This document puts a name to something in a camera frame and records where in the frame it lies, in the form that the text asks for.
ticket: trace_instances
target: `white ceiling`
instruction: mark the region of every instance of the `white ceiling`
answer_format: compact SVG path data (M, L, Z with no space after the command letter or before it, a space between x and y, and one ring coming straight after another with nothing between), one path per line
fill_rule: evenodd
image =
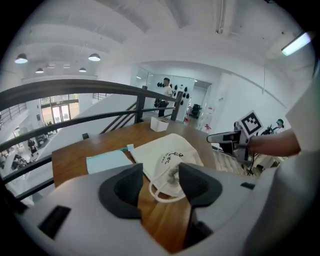
M223 29L216 34L220 23ZM47 0L12 42L1 78L42 76L35 74L37 68L45 69L43 76L98 75L104 63L112 66L124 49L139 40L166 35L170 43L170 34L177 32L224 38L263 58L266 66L275 66L294 82L308 79L313 70L310 45L289 57L282 55L281 48L301 29L279 6L264 0ZM201 44L201 37L196 40ZM178 42L181 50L185 43ZM20 53L27 54L27 64L14 63ZM89 61L92 53L98 53L101 61ZM47 69L49 64L55 69ZM63 69L63 64L70 64L70 69ZM78 72L82 67L87 69L85 74Z

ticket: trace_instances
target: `fluorescent light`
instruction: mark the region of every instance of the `fluorescent light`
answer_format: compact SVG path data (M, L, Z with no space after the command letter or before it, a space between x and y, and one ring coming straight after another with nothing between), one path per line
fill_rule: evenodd
M42 74L42 73L44 73L44 70L41 67L39 67L35 72L37 74Z
M25 55L24 53L19 54L18 57L16 57L14 62L17 64L27 63L28 62L27 55Z
M96 53L93 53L89 56L88 58L90 61L93 61L93 62L98 62L100 61L100 56Z
M281 51L285 56L289 56L293 54L300 48L304 47L306 44L310 43L311 38L307 32L300 35L298 38L289 43L286 47L284 47Z

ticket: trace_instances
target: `desk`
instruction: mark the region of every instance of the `desk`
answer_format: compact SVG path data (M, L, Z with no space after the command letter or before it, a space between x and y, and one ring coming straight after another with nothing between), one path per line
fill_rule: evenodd
M211 144L207 143L206 133L181 123L165 120L169 122L166 131L155 132L150 129L150 122L145 121L54 151L52 169L55 187L69 179L87 175L86 157L121 149L127 144L134 144L137 148L171 133L184 137L198 151L203 165L215 169L214 155ZM125 154L135 163L129 152ZM148 186L149 180L144 176L138 199L142 225L168 252L179 252L183 249L189 223L190 204L186 198L174 203L159 203L150 195Z

